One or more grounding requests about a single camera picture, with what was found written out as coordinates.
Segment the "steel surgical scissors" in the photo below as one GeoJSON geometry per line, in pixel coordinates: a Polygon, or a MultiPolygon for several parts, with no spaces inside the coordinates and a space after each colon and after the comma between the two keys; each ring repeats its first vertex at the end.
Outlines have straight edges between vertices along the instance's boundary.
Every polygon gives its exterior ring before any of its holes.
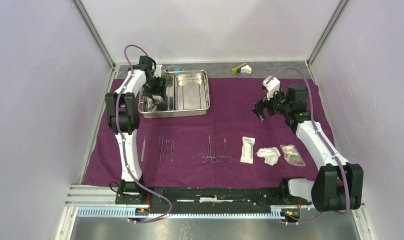
{"type": "Polygon", "coordinates": [[[161,102],[162,102],[162,97],[161,97],[161,96],[158,96],[158,95],[154,95],[154,96],[150,99],[149,105],[150,105],[152,108],[157,108],[157,107],[161,104],[161,102]]]}

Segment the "white suture packet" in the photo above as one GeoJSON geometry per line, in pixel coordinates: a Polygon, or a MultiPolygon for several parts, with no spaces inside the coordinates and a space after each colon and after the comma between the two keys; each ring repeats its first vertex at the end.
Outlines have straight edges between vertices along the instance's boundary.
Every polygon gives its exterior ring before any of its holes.
{"type": "Polygon", "coordinates": [[[246,164],[253,164],[253,147],[255,144],[255,138],[243,136],[242,142],[243,145],[240,162],[246,164]]]}

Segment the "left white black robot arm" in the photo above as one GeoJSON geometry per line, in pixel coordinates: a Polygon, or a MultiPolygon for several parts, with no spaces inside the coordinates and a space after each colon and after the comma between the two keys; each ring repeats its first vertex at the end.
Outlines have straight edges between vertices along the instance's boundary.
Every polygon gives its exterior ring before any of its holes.
{"type": "Polygon", "coordinates": [[[148,190],[142,180],[137,152],[137,130],[140,113],[136,95],[149,98],[156,106],[166,107],[166,82],[156,61],[142,55],[139,63],[131,65],[126,79],[115,91],[105,95],[107,122],[118,141],[122,174],[116,191],[117,203],[130,201],[140,204],[147,199],[148,190]]]}

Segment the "clear bag of supplies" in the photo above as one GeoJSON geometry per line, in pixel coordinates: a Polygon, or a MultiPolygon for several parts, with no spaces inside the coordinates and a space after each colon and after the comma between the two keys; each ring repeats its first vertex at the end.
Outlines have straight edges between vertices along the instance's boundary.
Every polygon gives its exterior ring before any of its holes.
{"type": "Polygon", "coordinates": [[[298,151],[295,145],[282,144],[280,145],[280,148],[283,152],[283,157],[288,164],[296,167],[304,167],[306,165],[300,152],[298,151]]]}

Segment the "steel surgical tray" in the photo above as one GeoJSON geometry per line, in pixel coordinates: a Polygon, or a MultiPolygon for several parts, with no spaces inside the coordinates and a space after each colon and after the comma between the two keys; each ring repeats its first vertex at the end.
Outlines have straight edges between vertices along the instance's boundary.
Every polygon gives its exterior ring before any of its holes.
{"type": "Polygon", "coordinates": [[[167,71],[166,100],[158,107],[149,105],[150,98],[139,97],[138,110],[147,119],[200,116],[210,107],[208,76],[205,70],[167,71]]]}

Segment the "steel scalpel handle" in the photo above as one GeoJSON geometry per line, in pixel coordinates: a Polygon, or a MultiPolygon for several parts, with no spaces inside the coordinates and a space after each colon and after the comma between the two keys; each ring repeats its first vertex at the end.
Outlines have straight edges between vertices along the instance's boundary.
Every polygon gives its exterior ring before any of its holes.
{"type": "Polygon", "coordinates": [[[144,136],[143,144],[142,144],[141,157],[140,157],[140,161],[141,161],[141,162],[144,161],[145,146],[146,146],[146,136],[144,136]]]}

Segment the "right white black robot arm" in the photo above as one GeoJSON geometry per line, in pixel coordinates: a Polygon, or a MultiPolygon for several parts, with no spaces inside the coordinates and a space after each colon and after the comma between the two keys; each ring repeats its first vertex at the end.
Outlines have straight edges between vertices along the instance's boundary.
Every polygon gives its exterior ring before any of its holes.
{"type": "Polygon", "coordinates": [[[278,196],[285,204],[298,197],[313,203],[319,212],[350,211],[360,208],[364,171],[359,164],[351,164],[343,157],[323,132],[315,119],[310,89],[306,85],[291,84],[283,92],[276,78],[272,84],[262,84],[266,95],[254,103],[253,113],[263,121],[280,114],[286,125],[302,141],[313,158],[318,173],[315,180],[301,177],[284,178],[278,196]]]}

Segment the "white gauze wad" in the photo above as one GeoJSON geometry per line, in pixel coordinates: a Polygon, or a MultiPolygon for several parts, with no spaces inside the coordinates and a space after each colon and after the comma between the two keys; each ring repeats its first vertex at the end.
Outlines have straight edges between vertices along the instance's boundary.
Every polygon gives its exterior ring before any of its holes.
{"type": "Polygon", "coordinates": [[[266,148],[260,148],[256,152],[256,156],[264,158],[264,163],[270,166],[274,166],[278,162],[281,154],[276,147],[266,147],[266,148]]]}

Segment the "steel forceps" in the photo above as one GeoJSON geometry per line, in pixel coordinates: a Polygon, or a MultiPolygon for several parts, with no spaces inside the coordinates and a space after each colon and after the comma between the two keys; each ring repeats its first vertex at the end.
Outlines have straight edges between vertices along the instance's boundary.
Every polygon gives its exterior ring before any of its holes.
{"type": "Polygon", "coordinates": [[[169,148],[169,140],[166,140],[166,144],[165,144],[165,161],[167,161],[167,156],[168,156],[168,148],[169,148]]]}
{"type": "Polygon", "coordinates": [[[164,141],[164,136],[160,136],[159,137],[159,161],[162,160],[163,141],[164,141]]]}

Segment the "purple cloth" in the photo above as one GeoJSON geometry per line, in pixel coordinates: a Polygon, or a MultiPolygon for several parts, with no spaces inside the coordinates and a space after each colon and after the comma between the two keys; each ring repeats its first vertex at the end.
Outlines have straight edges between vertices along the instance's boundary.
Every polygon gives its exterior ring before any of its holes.
{"type": "Polygon", "coordinates": [[[260,78],[210,78],[211,105],[205,115],[140,119],[137,132],[138,154],[144,136],[144,161],[140,162],[147,187],[179,188],[275,188],[283,178],[303,177],[313,181],[317,166],[304,144],[286,125],[282,115],[267,116],[260,121],[252,112],[254,102],[264,96],[260,78]],[[164,136],[162,160],[159,161],[159,137],[164,136]],[[207,154],[211,136],[212,155],[223,152],[226,137],[227,153],[232,163],[201,162],[207,154]],[[293,166],[282,157],[274,166],[254,157],[253,164],[240,162],[242,137],[255,138],[254,150],[296,146],[305,166],[293,166]],[[165,144],[169,140],[165,161],[165,144]],[[170,161],[171,140],[175,141],[173,161],[170,161]]]}

